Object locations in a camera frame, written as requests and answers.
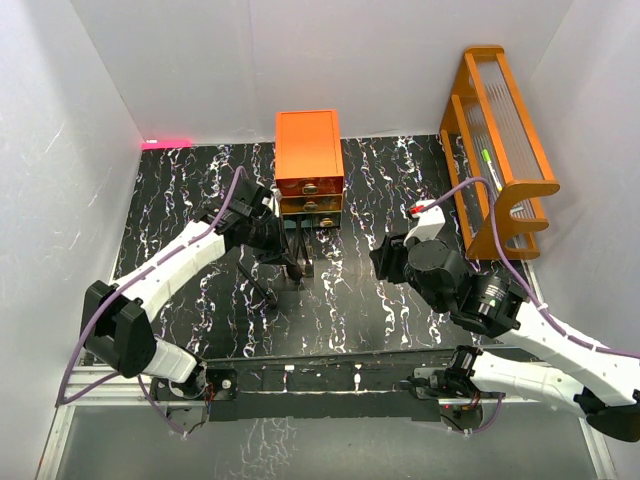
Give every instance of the gray wall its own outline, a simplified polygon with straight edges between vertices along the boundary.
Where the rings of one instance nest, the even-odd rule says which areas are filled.
[[[272,139],[337,108],[346,137],[435,133],[465,47],[529,78],[571,0],[71,0],[146,139]]]
[[[33,478],[140,135],[71,4],[0,2],[0,477]]]
[[[561,184],[545,203],[551,227],[535,263],[545,300],[631,351],[640,350],[638,6],[575,0],[525,89]],[[620,478],[638,478],[638,445],[609,446]]]

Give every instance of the gray floor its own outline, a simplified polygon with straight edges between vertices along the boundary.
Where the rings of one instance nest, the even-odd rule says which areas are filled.
[[[146,407],[79,407],[59,471],[70,479],[595,479],[577,418],[506,404],[464,438],[407,419],[209,423],[190,440]]]

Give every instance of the wooden rack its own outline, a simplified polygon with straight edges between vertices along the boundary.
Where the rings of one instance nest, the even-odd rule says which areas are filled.
[[[560,186],[501,47],[465,50],[440,134],[453,186],[470,176],[491,183],[507,257],[538,257],[533,233],[549,226],[538,197],[552,195]],[[475,184],[465,190],[456,193],[455,201],[467,257],[497,259],[485,189]]]

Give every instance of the black marble table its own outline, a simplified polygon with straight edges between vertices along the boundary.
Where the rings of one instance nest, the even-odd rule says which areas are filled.
[[[342,141],[346,193],[341,228],[307,230],[315,277],[296,287],[280,267],[258,265],[251,249],[207,266],[153,323],[163,338],[204,358],[450,348],[481,340],[436,314],[407,285],[376,281],[368,253],[385,232],[407,231],[404,210],[451,188],[436,135]],[[190,214],[223,195],[243,165],[273,184],[274,145],[203,146],[142,155],[115,278],[175,238]],[[462,248],[453,200],[440,238]],[[278,296],[270,310],[235,268],[240,260]],[[498,272],[497,262],[470,262]]]

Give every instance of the drawer handle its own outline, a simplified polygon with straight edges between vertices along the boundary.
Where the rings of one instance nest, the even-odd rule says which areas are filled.
[[[313,183],[307,183],[304,187],[302,187],[302,193],[305,195],[314,195],[318,193],[318,187],[316,187]]]

